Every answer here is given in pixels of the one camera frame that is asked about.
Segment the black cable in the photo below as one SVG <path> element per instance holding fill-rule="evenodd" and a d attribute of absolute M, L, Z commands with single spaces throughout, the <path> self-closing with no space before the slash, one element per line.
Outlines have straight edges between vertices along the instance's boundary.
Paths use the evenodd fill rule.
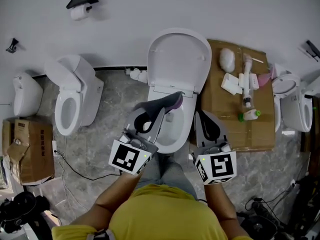
<path fill-rule="evenodd" d="M 62 222 L 61 222 L 61 219 L 60 219 L 57 215 L 54 215 L 54 214 L 52 214 L 52 213 L 51 213 L 51 215 L 59 220 L 60 226 L 63 226 L 63 225 L 62 225 Z"/>
<path fill-rule="evenodd" d="M 101 177 L 98 177 L 98 178 L 88 178 L 86 176 L 83 176 L 82 174 L 80 174 L 79 172 L 77 172 L 75 169 L 72 168 L 72 166 L 67 162 L 67 160 L 64 158 L 64 156 L 59 152 L 59 151 L 56 151 L 54 150 L 55 153 L 58 153 L 60 156 L 62 156 L 63 160 L 66 162 L 66 164 L 71 168 L 72 171 L 74 171 L 76 174 L 78 174 L 79 176 L 81 176 L 82 178 L 85 178 L 89 181 L 96 181 L 96 180 L 99 180 L 99 179 L 102 179 L 102 178 L 105 178 L 107 176 L 120 176 L 120 174 L 113 174 L 113 173 L 110 173 L 110 174 L 107 174 L 107 175 L 104 175 L 104 176 L 101 176 Z"/>
<path fill-rule="evenodd" d="M 276 206 L 291 193 L 292 190 L 293 190 L 293 188 L 287 194 L 285 194 L 283 197 L 281 197 L 278 202 L 276 202 L 276 204 L 272 208 L 272 212 L 275 210 Z"/>
<path fill-rule="evenodd" d="M 268 208 L 270 209 L 270 211 L 272 212 L 272 214 L 274 215 L 274 217 L 282 224 L 282 225 L 286 225 L 286 224 L 284 224 L 278 217 L 277 217 L 277 215 L 274 213 L 274 211 L 271 209 L 271 207 L 269 206 L 269 204 L 265 201 L 265 200 L 263 200 L 262 199 L 262 201 L 268 206 Z"/>
<path fill-rule="evenodd" d="M 283 193 L 285 193 L 285 192 L 289 192 L 289 193 L 290 193 L 291 190 L 284 190 L 284 191 L 282 191 L 280 194 L 278 194 L 274 199 L 272 199 L 272 200 L 270 200 L 270 201 L 265 201 L 265 200 L 263 200 L 262 198 L 258 198 L 258 197 L 250 198 L 250 199 L 245 203 L 244 208 L 245 208 L 246 211 L 251 211 L 251 210 L 253 209 L 252 206 L 251 206 L 250 209 L 247 208 L 247 204 L 248 204 L 251 200 L 254 200 L 255 202 L 259 202 L 259 203 L 261 203 L 261 201 L 263 201 L 267 206 L 269 206 L 268 203 L 273 202 L 274 200 L 276 200 L 279 196 L 281 196 L 281 195 L 282 195 Z"/>
<path fill-rule="evenodd" d="M 253 200 L 253 198 L 250 198 L 250 199 L 245 203 L 245 205 L 244 205 L 244 209 L 245 209 L 246 211 L 251 211 L 251 210 L 253 209 L 252 205 L 251 205 L 251 208 L 250 208 L 250 209 L 247 209 L 247 204 L 248 204 L 251 200 Z"/>
<path fill-rule="evenodd" d="M 290 191 L 291 191 L 291 190 L 284 190 L 284 191 L 282 191 L 282 192 L 281 192 L 280 194 L 278 194 L 274 199 L 272 199 L 272 200 L 270 200 L 270 201 L 267 201 L 266 204 L 273 202 L 273 201 L 276 200 L 279 196 L 281 196 L 283 193 L 285 193 L 285 192 L 290 192 Z"/>

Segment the yellow shirt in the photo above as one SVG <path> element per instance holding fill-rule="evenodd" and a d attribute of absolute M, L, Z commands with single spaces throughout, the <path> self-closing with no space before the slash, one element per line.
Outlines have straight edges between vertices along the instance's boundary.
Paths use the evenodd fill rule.
<path fill-rule="evenodd" d="M 139 188 L 113 214 L 116 240 L 227 240 L 216 215 L 192 195 L 167 185 Z M 91 226 L 54 227 L 53 240 L 86 240 Z M 251 240 L 247 236 L 234 240 Z"/>

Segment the white toilet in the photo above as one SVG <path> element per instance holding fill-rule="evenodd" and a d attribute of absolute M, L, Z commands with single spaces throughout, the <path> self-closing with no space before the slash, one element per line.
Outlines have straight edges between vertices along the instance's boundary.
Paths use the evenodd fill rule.
<path fill-rule="evenodd" d="M 309 85 L 302 82 L 300 88 L 281 102 L 284 124 L 301 132 L 309 132 L 313 120 L 312 96 L 320 92 L 320 76 Z"/>
<path fill-rule="evenodd" d="M 13 112 L 17 117 L 35 115 L 40 107 L 43 89 L 30 75 L 23 72 L 13 78 L 15 90 Z"/>
<path fill-rule="evenodd" d="M 212 51 L 200 34 L 168 28 L 152 40 L 147 56 L 148 101 L 184 92 L 182 105 L 165 115 L 156 139 L 158 152 L 174 153 L 189 136 L 196 108 L 211 65 Z"/>
<path fill-rule="evenodd" d="M 275 116 L 275 132 L 281 123 L 281 105 L 280 99 L 287 97 L 300 86 L 300 78 L 294 74 L 286 73 L 276 77 L 272 81 L 273 100 L 274 100 L 274 116 Z"/>
<path fill-rule="evenodd" d="M 67 55 L 45 63 L 48 78 L 60 87 L 55 104 L 55 124 L 68 136 L 95 120 L 104 82 L 80 55 Z"/>

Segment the cardboard box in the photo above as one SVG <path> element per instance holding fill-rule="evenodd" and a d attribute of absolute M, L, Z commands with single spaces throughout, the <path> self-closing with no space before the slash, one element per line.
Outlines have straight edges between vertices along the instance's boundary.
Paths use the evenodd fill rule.
<path fill-rule="evenodd" d="M 267 151 L 275 146 L 275 108 L 272 83 L 253 91 L 253 105 L 261 111 L 257 120 L 239 122 L 238 114 L 247 109 L 243 106 L 241 94 L 232 95 L 221 88 L 225 72 L 219 65 L 222 48 L 229 48 L 235 54 L 235 70 L 232 75 L 243 73 L 243 54 L 249 54 L 253 60 L 251 72 L 268 73 L 268 62 L 264 52 L 249 49 L 240 45 L 218 40 L 208 40 L 212 49 L 212 61 L 209 75 L 200 95 L 201 109 L 216 115 L 228 129 L 228 141 L 233 151 Z"/>
<path fill-rule="evenodd" d="M 7 149 L 7 155 L 6 166 L 22 185 L 37 185 L 54 176 L 52 126 L 15 120 L 14 142 Z"/>
<path fill-rule="evenodd" d="M 7 155 L 7 150 L 15 137 L 15 121 L 14 120 L 3 120 L 2 121 L 2 156 Z"/>

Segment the wall outlet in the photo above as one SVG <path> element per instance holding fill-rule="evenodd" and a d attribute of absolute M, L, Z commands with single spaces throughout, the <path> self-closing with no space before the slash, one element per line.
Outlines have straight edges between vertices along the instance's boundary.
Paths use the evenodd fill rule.
<path fill-rule="evenodd" d="M 53 140 L 52 141 L 52 152 L 53 152 L 53 156 L 54 157 L 58 157 L 58 153 L 55 153 L 55 151 L 57 150 L 57 141 L 56 140 Z"/>

